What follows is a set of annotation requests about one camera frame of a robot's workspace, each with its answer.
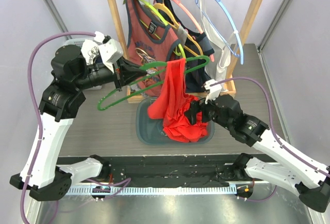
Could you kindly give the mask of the green plastic hanger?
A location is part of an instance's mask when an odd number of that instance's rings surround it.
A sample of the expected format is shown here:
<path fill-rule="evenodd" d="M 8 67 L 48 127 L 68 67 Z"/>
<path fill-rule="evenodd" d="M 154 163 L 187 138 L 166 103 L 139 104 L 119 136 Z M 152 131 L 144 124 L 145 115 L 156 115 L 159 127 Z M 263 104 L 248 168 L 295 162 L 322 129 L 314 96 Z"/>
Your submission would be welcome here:
<path fill-rule="evenodd" d="M 195 61 L 195 60 L 204 60 L 204 62 L 202 64 L 200 64 L 200 65 L 195 66 L 195 67 L 186 69 L 184 71 L 184 74 L 188 74 L 188 73 L 191 73 L 191 72 L 193 72 L 195 70 L 198 70 L 198 69 L 206 66 L 210 62 L 210 58 L 208 56 L 205 56 L 205 55 L 184 58 L 185 63 L 191 62 L 191 61 Z M 137 84 L 138 82 L 141 82 L 141 81 L 146 80 L 146 79 L 150 79 L 153 76 L 156 76 L 156 75 L 159 75 L 162 72 L 165 72 L 166 71 L 166 67 L 169 65 L 169 63 L 170 63 L 169 61 L 168 62 L 155 61 L 155 62 L 150 62 L 150 63 L 147 63 L 147 64 L 141 66 L 139 69 L 141 69 L 142 71 L 145 71 L 145 72 L 148 69 L 156 68 L 156 67 L 163 67 L 163 69 L 160 70 L 160 71 L 157 71 L 157 72 L 155 72 L 153 74 L 146 75 L 144 77 L 140 77 L 139 79 L 133 81 L 132 83 L 130 83 L 128 85 L 130 86 L 130 85 Z M 143 93 L 143 92 L 145 92 L 147 90 L 150 90 L 150 89 L 152 89 L 154 87 L 157 87 L 157 86 L 160 86 L 162 84 L 163 84 L 163 81 L 158 81 L 158 82 L 156 82 L 156 83 L 154 83 L 154 84 L 152 84 L 152 85 L 150 85 L 150 86 L 148 86 L 148 87 L 146 87 L 146 88 L 144 88 L 142 90 L 135 91 L 132 94 L 126 95 L 125 97 L 123 97 L 123 98 L 121 98 L 119 100 L 116 100 L 113 103 L 111 103 L 111 104 L 109 104 L 109 105 L 107 105 L 105 107 L 102 107 L 102 103 L 106 99 L 108 99 L 110 96 L 112 96 L 113 94 L 115 94 L 118 91 L 118 90 L 115 89 L 115 90 L 111 91 L 110 93 L 108 93 L 105 97 L 103 97 L 103 98 L 101 98 L 99 100 L 99 102 L 97 104 L 97 110 L 99 110 L 99 111 L 105 111 L 105 110 L 109 109 L 110 107 L 113 107 L 113 106 L 115 106 L 115 105 L 117 105 L 117 104 L 119 104 L 119 103 L 121 103 L 121 102 L 123 102 L 125 100 L 128 100 L 131 97 L 134 97 L 136 95 L 139 95 L 139 94 L 141 94 L 141 93 Z"/>

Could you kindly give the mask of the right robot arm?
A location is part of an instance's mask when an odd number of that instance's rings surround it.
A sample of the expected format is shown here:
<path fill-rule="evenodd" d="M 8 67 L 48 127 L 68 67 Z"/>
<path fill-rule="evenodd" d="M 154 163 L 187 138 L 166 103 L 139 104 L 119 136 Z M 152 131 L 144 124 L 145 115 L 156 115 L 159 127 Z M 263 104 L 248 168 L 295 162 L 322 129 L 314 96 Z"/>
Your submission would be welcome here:
<path fill-rule="evenodd" d="M 208 95 L 184 104 L 178 117 L 186 127 L 210 121 L 227 129 L 238 142 L 259 150 L 282 166 L 269 165 L 252 155 L 242 153 L 233 164 L 233 174 L 239 180 L 247 177 L 266 180 L 293 194 L 309 208 L 324 213 L 329 205 L 329 167 L 280 138 L 272 124 L 245 114 L 231 95 L 221 95 L 221 83 L 209 80 Z"/>

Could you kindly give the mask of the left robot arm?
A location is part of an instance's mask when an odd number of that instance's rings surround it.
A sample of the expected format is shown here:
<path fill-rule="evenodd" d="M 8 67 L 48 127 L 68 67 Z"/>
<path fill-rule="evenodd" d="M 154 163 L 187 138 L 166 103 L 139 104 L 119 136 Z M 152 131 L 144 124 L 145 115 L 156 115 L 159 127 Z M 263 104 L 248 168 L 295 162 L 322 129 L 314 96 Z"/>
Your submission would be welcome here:
<path fill-rule="evenodd" d="M 26 187 L 33 199 L 60 200 L 72 185 L 89 178 L 105 182 L 110 175 L 109 162 L 98 155 L 68 166 L 57 166 L 62 143 L 86 97 L 84 90 L 113 82 L 116 89 L 146 75 L 146 71 L 124 57 L 111 70 L 102 63 L 87 65 L 80 47 L 60 47 L 51 61 L 54 77 L 44 90 L 37 108 L 42 134 L 37 134 L 33 150 L 21 171 L 10 178 L 17 189 Z"/>

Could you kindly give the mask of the red tank top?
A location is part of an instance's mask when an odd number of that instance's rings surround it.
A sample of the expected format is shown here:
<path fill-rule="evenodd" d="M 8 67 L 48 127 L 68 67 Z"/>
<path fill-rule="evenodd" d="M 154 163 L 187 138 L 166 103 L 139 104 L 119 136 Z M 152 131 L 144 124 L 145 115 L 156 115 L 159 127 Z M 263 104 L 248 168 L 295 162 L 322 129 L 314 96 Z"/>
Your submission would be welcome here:
<path fill-rule="evenodd" d="M 168 62 L 160 96 L 148 107 L 147 114 L 151 119 L 162 120 L 163 131 L 171 140 L 198 142 L 208 135 L 207 123 L 202 122 L 200 113 L 194 125 L 184 115 L 190 103 L 198 100 L 186 93 L 185 63 L 184 58 Z"/>

